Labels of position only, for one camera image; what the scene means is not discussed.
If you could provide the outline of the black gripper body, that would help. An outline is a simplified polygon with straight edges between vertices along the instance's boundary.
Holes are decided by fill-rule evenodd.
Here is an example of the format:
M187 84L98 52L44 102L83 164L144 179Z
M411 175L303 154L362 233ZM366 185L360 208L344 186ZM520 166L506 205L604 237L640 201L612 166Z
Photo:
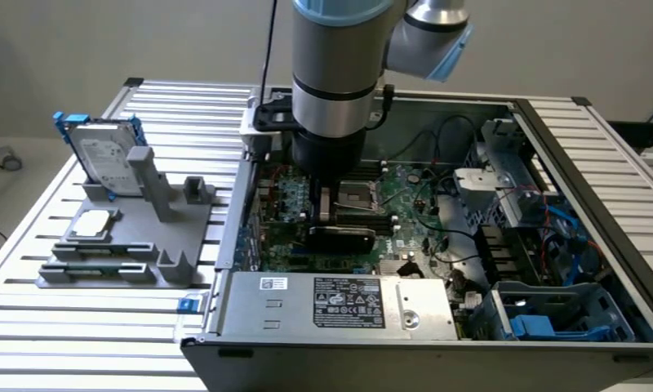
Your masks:
M300 169L319 180L338 180L360 163L367 131L328 138L307 130L294 133L294 161Z

